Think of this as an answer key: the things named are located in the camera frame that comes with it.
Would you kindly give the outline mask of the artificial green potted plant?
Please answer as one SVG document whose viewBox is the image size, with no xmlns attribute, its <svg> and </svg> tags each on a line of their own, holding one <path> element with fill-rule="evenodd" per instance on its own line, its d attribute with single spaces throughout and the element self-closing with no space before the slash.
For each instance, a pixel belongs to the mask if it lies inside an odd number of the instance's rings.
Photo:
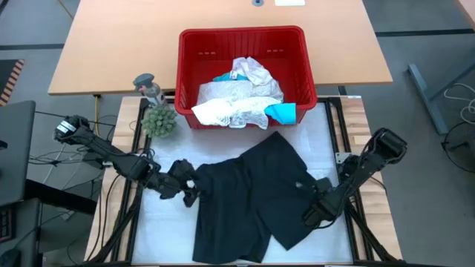
<svg viewBox="0 0 475 267">
<path fill-rule="evenodd" d="M 153 107 L 145 112 L 141 125 L 149 138 L 166 138 L 177 126 L 177 113 L 165 106 Z"/>
</svg>

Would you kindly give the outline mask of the hazard striped floor mat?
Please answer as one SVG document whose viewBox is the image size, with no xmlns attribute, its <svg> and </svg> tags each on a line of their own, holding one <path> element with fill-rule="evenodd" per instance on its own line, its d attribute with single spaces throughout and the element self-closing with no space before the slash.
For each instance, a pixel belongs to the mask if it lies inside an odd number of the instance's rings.
<svg viewBox="0 0 475 267">
<path fill-rule="evenodd" d="M 24 59 L 0 60 L 0 107 L 10 100 L 24 64 Z"/>
</svg>

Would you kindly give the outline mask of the black keyboard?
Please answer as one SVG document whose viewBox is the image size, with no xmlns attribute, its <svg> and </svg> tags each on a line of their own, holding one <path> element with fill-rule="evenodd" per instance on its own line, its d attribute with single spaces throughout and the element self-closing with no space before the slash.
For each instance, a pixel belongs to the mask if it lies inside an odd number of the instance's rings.
<svg viewBox="0 0 475 267">
<path fill-rule="evenodd" d="M 15 215 L 11 207 L 0 208 L 0 243 L 15 237 Z"/>
</svg>

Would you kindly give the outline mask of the red plastic laundry bin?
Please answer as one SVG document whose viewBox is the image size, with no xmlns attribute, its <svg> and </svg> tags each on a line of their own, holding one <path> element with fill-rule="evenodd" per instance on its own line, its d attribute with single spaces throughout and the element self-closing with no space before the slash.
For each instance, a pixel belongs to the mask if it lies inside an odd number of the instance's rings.
<svg viewBox="0 0 475 267">
<path fill-rule="evenodd" d="M 298 26 L 188 29 L 180 34 L 174 107 L 194 130 L 202 125 L 191 108 L 199 86 L 232 69 L 232 61 L 252 57 L 276 79 L 285 103 L 295 103 L 301 122 L 317 103 L 303 30 Z"/>
</svg>

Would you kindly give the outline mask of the white crumpled garment with label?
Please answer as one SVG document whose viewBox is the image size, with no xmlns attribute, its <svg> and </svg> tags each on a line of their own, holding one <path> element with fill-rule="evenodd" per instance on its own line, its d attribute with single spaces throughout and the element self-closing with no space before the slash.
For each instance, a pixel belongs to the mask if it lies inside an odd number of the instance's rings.
<svg viewBox="0 0 475 267">
<path fill-rule="evenodd" d="M 253 85 L 267 85 L 274 80 L 270 72 L 252 57 L 234 59 L 232 71 L 246 77 Z"/>
</svg>

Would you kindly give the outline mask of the black computer mouse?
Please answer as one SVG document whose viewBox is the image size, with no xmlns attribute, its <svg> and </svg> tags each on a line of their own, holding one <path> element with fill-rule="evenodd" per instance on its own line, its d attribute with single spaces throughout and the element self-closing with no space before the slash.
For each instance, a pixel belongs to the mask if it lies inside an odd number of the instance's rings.
<svg viewBox="0 0 475 267">
<path fill-rule="evenodd" d="M 0 256 L 0 267 L 20 267 L 21 252 L 16 248 L 7 250 Z"/>
</svg>

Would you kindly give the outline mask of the white lace garment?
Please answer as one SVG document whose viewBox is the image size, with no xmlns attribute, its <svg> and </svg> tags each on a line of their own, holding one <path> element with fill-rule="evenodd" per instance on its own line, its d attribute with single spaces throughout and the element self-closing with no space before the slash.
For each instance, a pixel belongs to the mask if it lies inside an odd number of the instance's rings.
<svg viewBox="0 0 475 267">
<path fill-rule="evenodd" d="M 265 85 L 254 85 L 248 80 L 209 82 L 199 87 L 197 103 L 191 110 L 203 125 L 256 125 L 266 130 L 269 119 L 264 110 L 283 100 L 284 94 L 275 80 Z"/>
</svg>

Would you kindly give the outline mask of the white plain garment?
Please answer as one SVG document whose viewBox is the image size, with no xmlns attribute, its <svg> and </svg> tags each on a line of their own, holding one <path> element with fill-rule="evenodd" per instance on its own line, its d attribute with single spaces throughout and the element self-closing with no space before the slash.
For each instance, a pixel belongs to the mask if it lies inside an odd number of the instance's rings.
<svg viewBox="0 0 475 267">
<path fill-rule="evenodd" d="M 202 125 L 226 127 L 231 122 L 234 109 L 225 99 L 211 99 L 191 109 Z"/>
</svg>

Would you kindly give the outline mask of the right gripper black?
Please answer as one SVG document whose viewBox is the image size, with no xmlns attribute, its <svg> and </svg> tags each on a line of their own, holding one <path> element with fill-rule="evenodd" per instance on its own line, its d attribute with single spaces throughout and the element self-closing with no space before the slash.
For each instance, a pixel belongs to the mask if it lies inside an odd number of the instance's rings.
<svg viewBox="0 0 475 267">
<path fill-rule="evenodd" d="M 328 177 L 317 179 L 314 184 L 314 198 L 302 215 L 305 226 L 311 228 L 327 228 L 336 220 L 336 201 L 331 198 L 322 198 L 333 188 Z"/>
</svg>

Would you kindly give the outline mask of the light wooden desk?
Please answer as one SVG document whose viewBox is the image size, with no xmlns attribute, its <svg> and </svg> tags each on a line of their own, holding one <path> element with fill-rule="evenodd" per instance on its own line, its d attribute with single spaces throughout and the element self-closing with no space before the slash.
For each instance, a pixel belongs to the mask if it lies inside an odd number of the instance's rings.
<svg viewBox="0 0 475 267">
<path fill-rule="evenodd" d="M 141 73 L 174 89 L 184 30 L 275 25 L 303 30 L 317 85 L 393 80 L 362 0 L 81 0 L 48 92 L 129 93 Z"/>
</svg>

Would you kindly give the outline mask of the grey metal desk leg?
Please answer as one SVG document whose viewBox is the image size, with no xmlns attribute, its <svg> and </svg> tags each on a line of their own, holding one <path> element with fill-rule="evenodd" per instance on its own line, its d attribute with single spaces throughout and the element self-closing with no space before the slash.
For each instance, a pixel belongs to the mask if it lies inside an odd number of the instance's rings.
<svg viewBox="0 0 475 267">
<path fill-rule="evenodd" d="M 407 71 L 413 80 L 422 101 L 425 104 L 432 122 L 439 135 L 448 133 L 448 126 L 442 116 L 436 98 L 440 97 L 448 88 L 455 85 L 460 79 L 475 71 L 475 53 L 464 58 L 459 64 L 448 67 L 446 71 L 433 83 L 427 83 L 415 64 L 409 64 Z"/>
</svg>

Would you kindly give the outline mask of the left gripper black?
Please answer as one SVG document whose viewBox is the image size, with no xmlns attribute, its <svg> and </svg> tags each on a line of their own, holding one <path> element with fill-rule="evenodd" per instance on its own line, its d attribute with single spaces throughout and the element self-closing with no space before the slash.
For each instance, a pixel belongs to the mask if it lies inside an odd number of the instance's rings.
<svg viewBox="0 0 475 267">
<path fill-rule="evenodd" d="M 167 173 L 159 173 L 159 193 L 162 200 L 174 198 L 184 193 L 183 202 L 187 208 L 193 206 L 203 187 L 203 176 L 194 172 L 194 167 L 186 159 L 176 160 Z"/>
</svg>

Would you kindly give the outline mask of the teal garment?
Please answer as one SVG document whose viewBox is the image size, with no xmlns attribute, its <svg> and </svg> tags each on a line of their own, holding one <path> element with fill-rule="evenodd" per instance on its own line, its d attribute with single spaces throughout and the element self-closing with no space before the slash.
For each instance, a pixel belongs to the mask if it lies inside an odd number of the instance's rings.
<svg viewBox="0 0 475 267">
<path fill-rule="evenodd" d="M 296 104 L 284 102 L 284 93 L 275 79 L 267 85 L 253 85 L 246 77 L 230 71 L 213 78 L 212 84 L 215 92 L 227 97 L 234 109 L 231 128 L 255 124 L 267 129 L 269 117 L 282 125 L 296 123 Z"/>
</svg>

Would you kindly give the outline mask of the clear spray bottle grey trigger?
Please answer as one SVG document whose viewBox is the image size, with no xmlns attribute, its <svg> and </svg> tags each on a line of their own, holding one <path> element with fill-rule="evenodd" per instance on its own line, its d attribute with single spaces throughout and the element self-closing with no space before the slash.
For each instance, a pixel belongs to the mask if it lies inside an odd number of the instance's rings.
<svg viewBox="0 0 475 267">
<path fill-rule="evenodd" d="M 135 91 L 140 92 L 154 107 L 163 106 L 167 103 L 165 95 L 160 86 L 154 82 L 154 75 L 151 73 L 143 73 L 137 76 L 133 85 Z"/>
</svg>

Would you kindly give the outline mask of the black aluminium table frame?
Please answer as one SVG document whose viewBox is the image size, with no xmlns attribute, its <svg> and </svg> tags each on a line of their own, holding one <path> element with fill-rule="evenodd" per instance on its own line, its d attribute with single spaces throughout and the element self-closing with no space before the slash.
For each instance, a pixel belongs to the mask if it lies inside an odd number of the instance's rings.
<svg viewBox="0 0 475 267">
<path fill-rule="evenodd" d="M 363 102 L 358 96 L 324 97 L 306 113 L 302 123 L 295 126 L 282 126 L 278 129 L 289 139 L 306 162 L 312 174 L 317 177 L 336 179 L 336 152 L 360 152 L 364 143 L 370 138 Z M 378 241 L 396 258 L 402 253 L 396 236 L 393 218 L 390 212 L 387 195 L 381 186 L 382 175 L 376 173 L 360 189 L 358 211 L 366 219 L 367 226 Z M 111 236 L 122 197 L 125 193 L 125 179 L 117 176 L 116 171 L 108 169 L 102 180 L 101 206 L 97 208 L 94 222 L 85 252 L 85 258 L 95 256 L 105 241 Z M 180 260 L 177 254 L 165 251 L 144 253 L 145 263 L 151 266 L 170 266 L 181 262 L 190 263 L 197 207 L 186 208 L 180 198 L 164 202 L 171 208 L 171 217 L 160 221 L 156 214 L 140 220 L 164 226 L 170 233 L 174 221 L 182 219 L 182 227 L 186 234 L 178 243 L 179 248 L 186 250 Z M 347 229 L 345 218 L 339 219 L 333 226 L 321 231 L 314 231 L 308 238 L 293 249 L 286 251 L 276 240 L 271 240 L 263 266 L 290 265 L 348 265 L 350 252 L 349 236 L 355 236 L 357 256 L 361 260 L 375 256 L 375 251 L 365 247 L 363 235 L 353 222 Z"/>
</svg>

